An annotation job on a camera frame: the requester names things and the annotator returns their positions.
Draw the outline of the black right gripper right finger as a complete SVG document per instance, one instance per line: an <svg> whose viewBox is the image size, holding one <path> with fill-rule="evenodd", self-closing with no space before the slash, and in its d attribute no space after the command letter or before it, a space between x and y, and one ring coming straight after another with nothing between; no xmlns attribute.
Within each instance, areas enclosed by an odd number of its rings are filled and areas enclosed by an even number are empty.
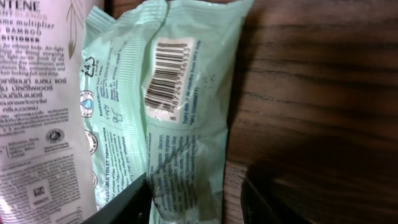
<svg viewBox="0 0 398 224"><path fill-rule="evenodd" d="M245 224L311 224L249 177L242 182L240 201Z"/></svg>

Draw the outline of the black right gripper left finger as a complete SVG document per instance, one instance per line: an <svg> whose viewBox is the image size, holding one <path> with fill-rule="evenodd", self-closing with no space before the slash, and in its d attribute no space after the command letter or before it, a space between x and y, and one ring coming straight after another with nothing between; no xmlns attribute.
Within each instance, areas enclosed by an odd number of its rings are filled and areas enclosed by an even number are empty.
<svg viewBox="0 0 398 224"><path fill-rule="evenodd" d="M151 203L144 173L83 224L149 224Z"/></svg>

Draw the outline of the teal tissue wipes pack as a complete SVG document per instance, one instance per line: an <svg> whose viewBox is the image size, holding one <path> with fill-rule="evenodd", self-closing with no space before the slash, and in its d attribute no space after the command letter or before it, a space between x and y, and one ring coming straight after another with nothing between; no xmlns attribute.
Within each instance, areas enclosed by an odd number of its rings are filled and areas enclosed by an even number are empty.
<svg viewBox="0 0 398 224"><path fill-rule="evenodd" d="M98 211L140 175L149 223L223 221L234 64L251 1L144 1L85 22L80 93Z"/></svg>

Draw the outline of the white tube gold cap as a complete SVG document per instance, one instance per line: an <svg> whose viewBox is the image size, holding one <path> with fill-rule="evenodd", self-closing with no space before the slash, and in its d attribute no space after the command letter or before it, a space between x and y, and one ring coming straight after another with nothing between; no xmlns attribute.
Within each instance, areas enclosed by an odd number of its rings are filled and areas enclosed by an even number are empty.
<svg viewBox="0 0 398 224"><path fill-rule="evenodd" d="M82 223L97 208L80 93L95 0L1 0L1 222Z"/></svg>

